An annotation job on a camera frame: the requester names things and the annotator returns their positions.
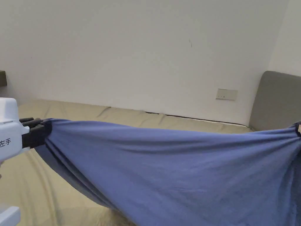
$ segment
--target mattress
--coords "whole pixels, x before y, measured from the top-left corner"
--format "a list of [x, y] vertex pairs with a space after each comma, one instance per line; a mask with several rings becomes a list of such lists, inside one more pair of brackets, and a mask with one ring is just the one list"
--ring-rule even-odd
[[[250, 132], [249, 128], [237, 125], [45, 100], [36, 100], [20, 106], [19, 117], [93, 120], [134, 127], [214, 133]], [[21, 226], [131, 225], [119, 213], [97, 205], [71, 187], [43, 162], [34, 149], [5, 161], [0, 173], [0, 201], [20, 207]]]

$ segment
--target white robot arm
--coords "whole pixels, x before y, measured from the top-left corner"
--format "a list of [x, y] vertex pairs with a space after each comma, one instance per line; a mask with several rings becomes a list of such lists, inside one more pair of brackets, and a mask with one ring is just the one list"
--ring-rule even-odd
[[[0, 98], [0, 164], [44, 144], [46, 133], [40, 123], [40, 119], [19, 119], [16, 100]], [[18, 207], [0, 204], [0, 226], [16, 226], [20, 219]]]

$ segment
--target blue cloth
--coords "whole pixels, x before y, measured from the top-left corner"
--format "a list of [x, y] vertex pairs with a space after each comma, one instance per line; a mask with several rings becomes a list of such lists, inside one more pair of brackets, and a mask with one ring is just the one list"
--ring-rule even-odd
[[297, 124], [245, 134], [49, 119], [39, 155], [139, 226], [300, 225]]

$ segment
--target electrical socket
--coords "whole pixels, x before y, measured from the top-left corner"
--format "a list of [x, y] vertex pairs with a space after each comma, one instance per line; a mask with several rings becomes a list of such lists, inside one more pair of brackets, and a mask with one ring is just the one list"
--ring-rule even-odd
[[236, 100], [238, 90], [218, 89], [216, 99], [220, 100]]

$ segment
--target upholstered headboard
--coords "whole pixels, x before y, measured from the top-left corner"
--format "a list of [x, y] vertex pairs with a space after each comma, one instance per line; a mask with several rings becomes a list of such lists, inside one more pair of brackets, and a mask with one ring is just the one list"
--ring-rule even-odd
[[266, 71], [250, 118], [253, 130], [286, 128], [301, 121], [301, 77]]

